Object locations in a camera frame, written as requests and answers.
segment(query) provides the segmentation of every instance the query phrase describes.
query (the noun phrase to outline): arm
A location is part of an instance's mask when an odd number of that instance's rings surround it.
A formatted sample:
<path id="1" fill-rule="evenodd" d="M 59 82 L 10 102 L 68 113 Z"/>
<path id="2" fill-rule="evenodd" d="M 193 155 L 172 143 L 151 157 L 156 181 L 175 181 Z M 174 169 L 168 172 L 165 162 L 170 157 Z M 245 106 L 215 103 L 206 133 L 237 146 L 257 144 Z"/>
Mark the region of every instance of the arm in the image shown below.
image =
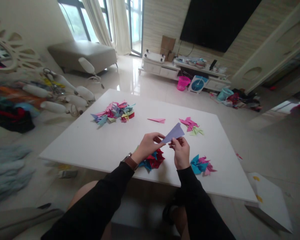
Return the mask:
<path id="1" fill-rule="evenodd" d="M 146 134 L 131 159 L 139 164 L 158 148 L 165 138 L 160 133 Z M 134 171 L 124 162 L 79 199 L 41 239 L 100 239 L 106 225 L 119 208 L 121 198 Z"/>
<path id="2" fill-rule="evenodd" d="M 202 188 L 189 163 L 190 146 L 185 138 L 173 139 L 169 143 L 175 151 L 175 165 L 184 190 L 188 229 L 191 239 L 235 239 L 210 197 Z"/>

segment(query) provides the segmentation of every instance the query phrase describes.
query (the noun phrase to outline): pink basket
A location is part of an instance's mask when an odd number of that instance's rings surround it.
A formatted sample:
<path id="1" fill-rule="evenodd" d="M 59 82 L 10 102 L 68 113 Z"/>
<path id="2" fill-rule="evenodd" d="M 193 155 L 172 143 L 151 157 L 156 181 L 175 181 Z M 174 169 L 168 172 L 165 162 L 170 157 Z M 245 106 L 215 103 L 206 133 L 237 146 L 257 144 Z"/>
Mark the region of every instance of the pink basket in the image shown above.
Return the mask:
<path id="1" fill-rule="evenodd" d="M 191 82 L 190 78 L 184 77 L 184 76 L 180 76 L 179 77 L 179 81 L 178 81 L 178 85 L 177 85 L 177 89 L 179 91 L 184 91 L 187 87 L 187 85 Z"/>

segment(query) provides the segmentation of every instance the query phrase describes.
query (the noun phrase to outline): gray bench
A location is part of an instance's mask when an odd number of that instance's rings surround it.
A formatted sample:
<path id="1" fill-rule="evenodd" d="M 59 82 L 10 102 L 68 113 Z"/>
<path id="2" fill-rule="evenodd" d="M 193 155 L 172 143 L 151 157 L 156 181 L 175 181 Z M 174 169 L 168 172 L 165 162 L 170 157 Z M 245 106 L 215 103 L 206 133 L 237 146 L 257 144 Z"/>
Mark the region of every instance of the gray bench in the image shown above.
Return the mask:
<path id="1" fill-rule="evenodd" d="M 65 68 L 86 72 L 78 62 L 80 57 L 86 58 L 94 66 L 96 73 L 113 64 L 117 65 L 117 55 L 114 48 L 90 41 L 59 43 L 49 46 L 48 51 L 63 72 Z"/>

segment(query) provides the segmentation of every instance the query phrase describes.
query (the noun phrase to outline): black sleeve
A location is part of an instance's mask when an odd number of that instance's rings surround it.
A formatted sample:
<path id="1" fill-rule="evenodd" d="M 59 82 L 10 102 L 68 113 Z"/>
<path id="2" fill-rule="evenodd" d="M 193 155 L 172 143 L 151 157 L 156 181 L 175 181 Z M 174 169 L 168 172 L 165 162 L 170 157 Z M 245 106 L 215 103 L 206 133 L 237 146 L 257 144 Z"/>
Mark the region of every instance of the black sleeve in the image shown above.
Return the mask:
<path id="1" fill-rule="evenodd" d="M 41 239 L 100 239 L 134 171 L 120 165 L 77 201 Z"/>
<path id="2" fill-rule="evenodd" d="M 186 193 L 185 208 L 191 240 L 194 239 L 235 239 L 210 197 L 203 190 L 191 167 L 177 170 L 181 188 Z"/>

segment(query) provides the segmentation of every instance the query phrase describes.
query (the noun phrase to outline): black tv screen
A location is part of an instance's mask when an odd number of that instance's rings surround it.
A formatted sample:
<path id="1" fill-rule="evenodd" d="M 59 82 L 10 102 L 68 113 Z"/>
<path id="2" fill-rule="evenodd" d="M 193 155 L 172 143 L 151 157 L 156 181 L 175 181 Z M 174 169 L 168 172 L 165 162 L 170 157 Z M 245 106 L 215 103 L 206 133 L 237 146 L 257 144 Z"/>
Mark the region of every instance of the black tv screen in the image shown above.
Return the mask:
<path id="1" fill-rule="evenodd" d="M 226 52 L 260 2 L 191 0 L 180 40 Z"/>

